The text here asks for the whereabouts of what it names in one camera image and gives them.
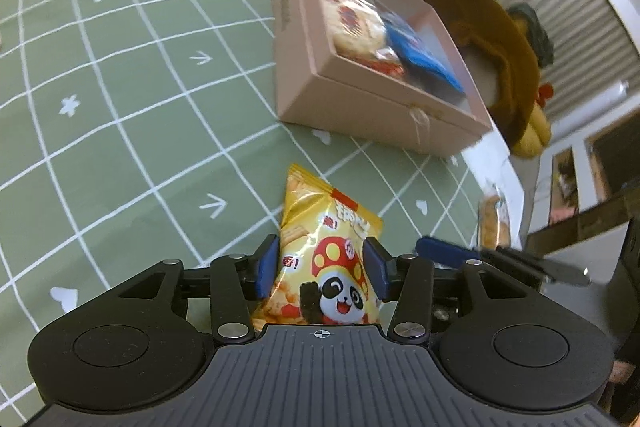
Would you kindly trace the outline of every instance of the panda eye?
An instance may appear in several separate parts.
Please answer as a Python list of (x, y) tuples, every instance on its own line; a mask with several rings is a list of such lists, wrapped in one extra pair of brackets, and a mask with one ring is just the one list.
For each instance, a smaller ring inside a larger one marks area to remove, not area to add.
[(364, 308), (364, 304), (362, 302), (362, 297), (360, 296), (360, 292), (356, 290), (353, 286), (349, 289), (351, 294), (351, 300), (355, 304), (356, 308), (361, 310)]
[(327, 299), (333, 299), (342, 293), (344, 286), (342, 285), (342, 281), (337, 277), (331, 277), (327, 279), (322, 285), (322, 295), (324, 295)]

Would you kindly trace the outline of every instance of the pink box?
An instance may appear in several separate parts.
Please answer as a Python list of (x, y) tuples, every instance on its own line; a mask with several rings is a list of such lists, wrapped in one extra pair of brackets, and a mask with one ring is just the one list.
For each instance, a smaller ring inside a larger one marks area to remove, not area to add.
[(439, 156), (474, 144), (491, 120), (437, 13), (422, 0), (377, 1), (404, 17), (430, 49), (440, 48), (438, 58), (465, 90), (464, 107), (340, 57), (321, 0), (273, 0), (278, 117)]

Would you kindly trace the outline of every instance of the silver screw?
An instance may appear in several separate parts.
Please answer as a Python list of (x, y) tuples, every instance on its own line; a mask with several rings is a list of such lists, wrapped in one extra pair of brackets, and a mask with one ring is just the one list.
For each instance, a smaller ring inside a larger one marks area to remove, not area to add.
[(241, 339), (248, 332), (249, 328), (239, 322), (228, 322), (218, 328), (218, 334), (226, 339)]
[(433, 316), (437, 318), (437, 320), (442, 322), (449, 322), (449, 312), (446, 308), (442, 306), (434, 306), (433, 307)]
[(416, 322), (401, 322), (394, 328), (396, 335), (406, 339), (418, 339), (426, 333), (424, 326)]

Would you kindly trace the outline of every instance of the green tablecloth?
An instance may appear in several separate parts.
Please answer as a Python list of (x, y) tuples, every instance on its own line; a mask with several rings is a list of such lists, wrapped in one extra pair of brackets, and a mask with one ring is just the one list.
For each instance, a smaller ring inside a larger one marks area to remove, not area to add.
[(41, 406), (36, 331), (162, 259), (253, 251), (292, 162), (383, 216), (393, 253), (473, 240), (461, 156), (277, 122), (272, 23), (271, 0), (0, 0), (2, 427)]

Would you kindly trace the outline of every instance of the panda cartoon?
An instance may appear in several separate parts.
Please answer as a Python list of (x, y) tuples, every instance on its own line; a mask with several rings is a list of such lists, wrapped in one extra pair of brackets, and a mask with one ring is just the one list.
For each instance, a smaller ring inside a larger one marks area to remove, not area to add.
[(300, 285), (300, 311), (309, 324), (368, 323), (369, 289), (351, 239), (325, 237), (314, 250), (313, 282)]

